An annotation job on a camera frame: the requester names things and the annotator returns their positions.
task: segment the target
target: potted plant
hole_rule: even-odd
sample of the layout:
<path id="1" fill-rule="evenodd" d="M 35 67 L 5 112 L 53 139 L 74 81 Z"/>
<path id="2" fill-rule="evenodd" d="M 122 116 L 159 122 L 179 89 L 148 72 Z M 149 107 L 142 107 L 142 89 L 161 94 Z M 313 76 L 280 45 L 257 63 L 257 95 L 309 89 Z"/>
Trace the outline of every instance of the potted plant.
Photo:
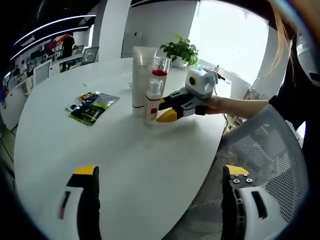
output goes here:
<path id="1" fill-rule="evenodd" d="M 196 64 L 198 62 L 198 50 L 196 46 L 190 44 L 189 39 L 183 39 L 179 34 L 175 36 L 179 42 L 169 42 L 160 47 L 166 56 L 172 59 L 172 66 L 175 68 L 183 68 L 184 64 Z"/>

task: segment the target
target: table surface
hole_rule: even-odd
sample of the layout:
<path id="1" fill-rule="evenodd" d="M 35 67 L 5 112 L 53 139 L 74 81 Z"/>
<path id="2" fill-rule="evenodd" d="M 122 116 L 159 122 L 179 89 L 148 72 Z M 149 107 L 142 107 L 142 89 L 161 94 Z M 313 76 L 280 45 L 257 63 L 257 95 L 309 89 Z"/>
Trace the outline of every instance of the table surface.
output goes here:
<path id="1" fill-rule="evenodd" d="M 171 69 L 164 94 L 184 87 L 186 76 Z M 50 239 L 63 237 L 48 210 L 58 211 L 62 190 L 81 166 L 99 166 L 102 239 L 160 240 L 199 191 L 221 140 L 223 115 L 146 126 L 132 115 L 131 81 L 132 58 L 97 62 L 55 75 L 29 96 L 16 133 L 16 185 Z M 65 107 L 94 91 L 120 100 L 93 126 L 68 117 Z M 231 85 L 219 82 L 216 91 L 230 97 Z"/>

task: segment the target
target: snack package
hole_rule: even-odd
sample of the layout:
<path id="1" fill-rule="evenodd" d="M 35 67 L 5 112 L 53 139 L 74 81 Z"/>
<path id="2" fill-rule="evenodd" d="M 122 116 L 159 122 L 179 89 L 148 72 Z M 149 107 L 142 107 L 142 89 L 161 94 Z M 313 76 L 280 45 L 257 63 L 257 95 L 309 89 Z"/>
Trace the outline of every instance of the snack package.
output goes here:
<path id="1" fill-rule="evenodd" d="M 114 104 L 119 97 L 100 92 L 88 92 L 78 97 L 82 101 L 71 113 L 70 117 L 88 126 L 92 126 L 97 119 Z"/>
<path id="2" fill-rule="evenodd" d="M 72 112 L 77 107 L 77 104 L 71 104 L 70 106 L 67 106 L 65 110 Z"/>

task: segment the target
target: forearm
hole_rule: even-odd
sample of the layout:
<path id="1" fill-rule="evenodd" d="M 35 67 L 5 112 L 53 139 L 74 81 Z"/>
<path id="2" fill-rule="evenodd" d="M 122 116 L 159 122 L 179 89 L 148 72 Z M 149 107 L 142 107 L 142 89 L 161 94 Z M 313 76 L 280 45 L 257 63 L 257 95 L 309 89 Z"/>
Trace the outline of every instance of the forearm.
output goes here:
<path id="1" fill-rule="evenodd" d="M 231 98 L 220 99 L 220 110 L 225 114 L 249 119 L 269 104 L 267 100 L 238 100 Z"/>

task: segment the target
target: hand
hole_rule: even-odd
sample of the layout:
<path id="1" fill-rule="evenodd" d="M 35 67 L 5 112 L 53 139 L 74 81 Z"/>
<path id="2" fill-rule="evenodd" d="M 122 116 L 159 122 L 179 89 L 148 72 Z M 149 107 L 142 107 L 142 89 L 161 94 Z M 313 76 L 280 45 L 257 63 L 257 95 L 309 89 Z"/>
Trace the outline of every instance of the hand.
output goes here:
<path id="1" fill-rule="evenodd" d="M 204 102 L 205 114 L 220 114 L 222 98 L 219 96 L 212 96 Z"/>

